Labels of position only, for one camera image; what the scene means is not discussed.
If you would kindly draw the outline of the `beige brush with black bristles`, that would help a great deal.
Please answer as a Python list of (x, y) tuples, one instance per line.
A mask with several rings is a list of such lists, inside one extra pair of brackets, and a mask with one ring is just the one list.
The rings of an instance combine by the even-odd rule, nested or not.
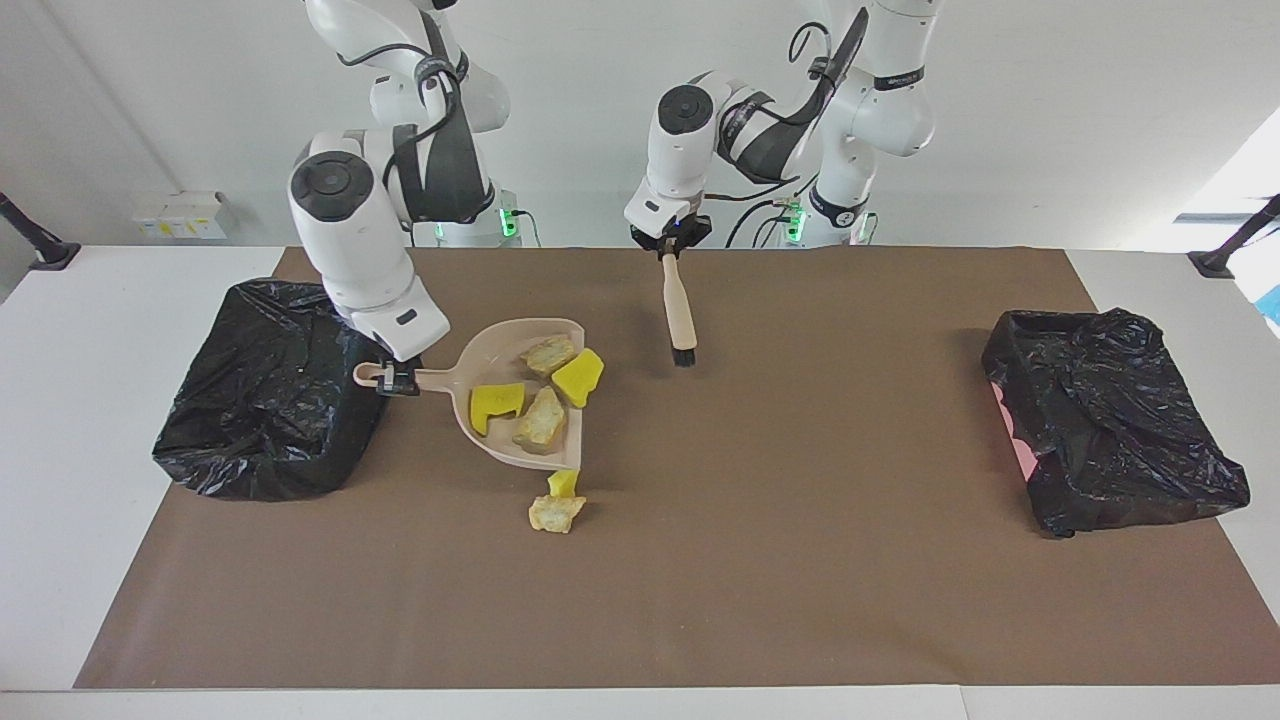
[(691, 368), (696, 364), (698, 336), (684, 282), (678, 273), (678, 259), (672, 254), (660, 256), (663, 270), (663, 302), (666, 320), (676, 366)]

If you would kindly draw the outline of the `beige plastic dustpan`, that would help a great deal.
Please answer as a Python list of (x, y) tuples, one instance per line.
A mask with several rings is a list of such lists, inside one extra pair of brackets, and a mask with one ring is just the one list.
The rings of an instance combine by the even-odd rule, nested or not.
[(582, 466), (582, 410), (567, 405), (566, 424), (557, 445), (548, 454), (530, 454), (513, 437), (518, 420), (513, 416), (494, 418), (485, 436), (479, 434), (470, 421), (470, 398), (479, 386), (502, 386), (521, 382), (530, 404), (538, 392), (539, 379), (520, 357), (532, 346), (550, 337), (563, 334), (575, 348), (586, 346), (585, 329), (564, 318), (521, 318), (499, 322), (480, 331), (467, 342), (458, 361), (445, 370), (416, 370), (417, 387), (424, 392), (451, 396), (456, 420), (463, 434), (479, 448), (500, 462), (539, 471), (580, 469)]

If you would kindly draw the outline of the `tan ridged foam piece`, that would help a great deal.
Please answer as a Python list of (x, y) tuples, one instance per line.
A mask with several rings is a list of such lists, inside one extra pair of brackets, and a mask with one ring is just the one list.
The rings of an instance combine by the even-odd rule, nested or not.
[(568, 534), (572, 530), (575, 518), (582, 511), (586, 502), (588, 500), (581, 496), (539, 496), (527, 510), (530, 527), (534, 530)]

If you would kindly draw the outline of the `notched yellow sponge piece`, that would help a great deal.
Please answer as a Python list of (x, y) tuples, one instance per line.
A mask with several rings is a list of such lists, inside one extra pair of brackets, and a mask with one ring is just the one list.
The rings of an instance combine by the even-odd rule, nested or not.
[(495, 416), (520, 416), (526, 400), (525, 383), (475, 386), (470, 392), (468, 421), (480, 437), (489, 436)]

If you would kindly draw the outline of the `pale beige foam chunk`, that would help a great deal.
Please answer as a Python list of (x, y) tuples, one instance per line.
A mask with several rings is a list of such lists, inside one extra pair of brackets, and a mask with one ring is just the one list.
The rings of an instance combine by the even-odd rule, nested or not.
[(567, 413), (556, 389), (541, 387), (520, 418), (512, 442), (526, 452), (548, 455), (558, 448), (567, 427)]

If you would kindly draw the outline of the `black bag lined pink bin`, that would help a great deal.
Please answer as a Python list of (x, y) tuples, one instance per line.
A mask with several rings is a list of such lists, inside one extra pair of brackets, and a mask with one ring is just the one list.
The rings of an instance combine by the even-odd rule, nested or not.
[(1039, 529), (1056, 538), (1244, 509), (1244, 468), (1213, 438), (1147, 316), (1011, 310), (980, 363)]

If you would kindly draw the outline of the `brown table mat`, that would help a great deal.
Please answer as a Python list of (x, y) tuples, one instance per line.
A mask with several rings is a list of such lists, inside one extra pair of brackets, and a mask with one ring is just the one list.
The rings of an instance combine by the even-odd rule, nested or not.
[(428, 365), (517, 316), (603, 356), (572, 530), (445, 396), (394, 398), (333, 495), (168, 491), (79, 688), (1280, 683), (1215, 520), (1039, 533), (980, 354), (1092, 309), (1064, 252), (694, 250), (690, 369), (641, 250), (413, 260), (453, 325)]

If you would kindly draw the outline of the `orange striped foam piece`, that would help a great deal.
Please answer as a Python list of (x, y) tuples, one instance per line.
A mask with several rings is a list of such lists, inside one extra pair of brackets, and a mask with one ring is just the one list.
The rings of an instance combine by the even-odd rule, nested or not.
[(525, 350), (520, 360), (534, 375), (549, 378), (577, 355), (579, 350), (568, 334), (554, 334)]

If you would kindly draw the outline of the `white wall socket box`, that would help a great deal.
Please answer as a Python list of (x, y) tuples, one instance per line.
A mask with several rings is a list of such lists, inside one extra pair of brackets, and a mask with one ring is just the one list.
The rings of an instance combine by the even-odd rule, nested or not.
[(136, 195), (131, 222), (147, 240), (225, 241), (232, 227), (225, 195), (218, 191)]

